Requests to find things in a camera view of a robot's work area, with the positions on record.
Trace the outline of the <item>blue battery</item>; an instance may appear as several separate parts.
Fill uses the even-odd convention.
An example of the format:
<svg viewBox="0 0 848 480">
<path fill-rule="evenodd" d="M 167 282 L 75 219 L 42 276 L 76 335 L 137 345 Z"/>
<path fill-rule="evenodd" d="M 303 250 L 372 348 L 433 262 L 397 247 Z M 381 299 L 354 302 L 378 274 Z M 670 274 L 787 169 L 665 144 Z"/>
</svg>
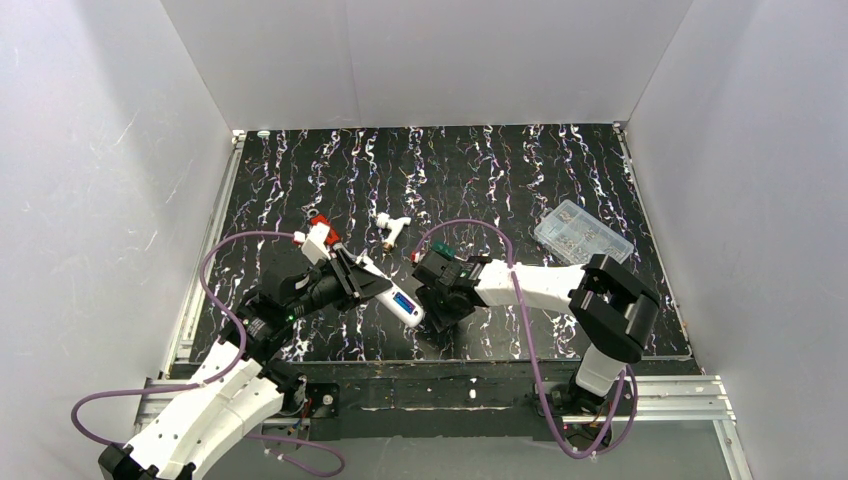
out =
<svg viewBox="0 0 848 480">
<path fill-rule="evenodd" d="M 410 300 L 400 292 L 397 292 L 393 297 L 394 302 L 403 309 L 408 315 L 415 312 L 415 306 Z"/>
</svg>

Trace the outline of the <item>white remote control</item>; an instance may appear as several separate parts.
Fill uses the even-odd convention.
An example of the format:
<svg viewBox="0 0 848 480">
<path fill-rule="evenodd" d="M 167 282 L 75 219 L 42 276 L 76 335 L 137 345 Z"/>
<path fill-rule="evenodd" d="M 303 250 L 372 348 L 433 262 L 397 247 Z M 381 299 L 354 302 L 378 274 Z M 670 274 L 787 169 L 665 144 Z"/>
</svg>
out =
<svg viewBox="0 0 848 480">
<path fill-rule="evenodd" d="M 387 274 L 378 268 L 368 255 L 359 255 L 357 262 L 368 272 L 389 281 L 390 288 L 378 294 L 376 299 L 405 326 L 409 328 L 418 327 L 424 318 L 425 312 L 413 297 L 407 294 Z"/>
</svg>

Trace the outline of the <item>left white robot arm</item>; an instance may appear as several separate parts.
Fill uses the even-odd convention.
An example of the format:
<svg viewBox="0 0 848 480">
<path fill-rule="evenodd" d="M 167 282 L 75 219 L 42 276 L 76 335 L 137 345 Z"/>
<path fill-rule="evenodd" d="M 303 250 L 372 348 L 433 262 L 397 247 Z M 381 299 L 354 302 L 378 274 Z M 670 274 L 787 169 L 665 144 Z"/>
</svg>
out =
<svg viewBox="0 0 848 480">
<path fill-rule="evenodd" d="M 298 319 L 372 299 L 420 319 L 421 308 L 368 257 L 336 249 L 310 261 L 302 274 L 263 275 L 190 381 L 168 388 L 170 402 L 129 441 L 104 449 L 98 459 L 104 478 L 200 479 L 266 419 L 290 417 L 301 427 L 313 412 L 332 411 L 335 388 L 311 387 L 278 356 Z"/>
</svg>

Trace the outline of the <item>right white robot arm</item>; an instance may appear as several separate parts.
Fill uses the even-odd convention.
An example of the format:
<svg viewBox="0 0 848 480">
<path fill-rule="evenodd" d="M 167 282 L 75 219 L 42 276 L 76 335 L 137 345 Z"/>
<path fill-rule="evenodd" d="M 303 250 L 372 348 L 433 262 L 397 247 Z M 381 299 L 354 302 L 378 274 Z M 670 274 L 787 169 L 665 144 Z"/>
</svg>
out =
<svg viewBox="0 0 848 480">
<path fill-rule="evenodd" d="M 413 258 L 419 301 L 444 330 L 479 308 L 516 306 L 572 316 L 590 341 L 571 382 L 573 394 L 604 398 L 618 374 L 638 363 L 660 313 L 660 299 L 614 258 L 595 254 L 569 267 L 466 260 L 432 249 Z"/>
</svg>

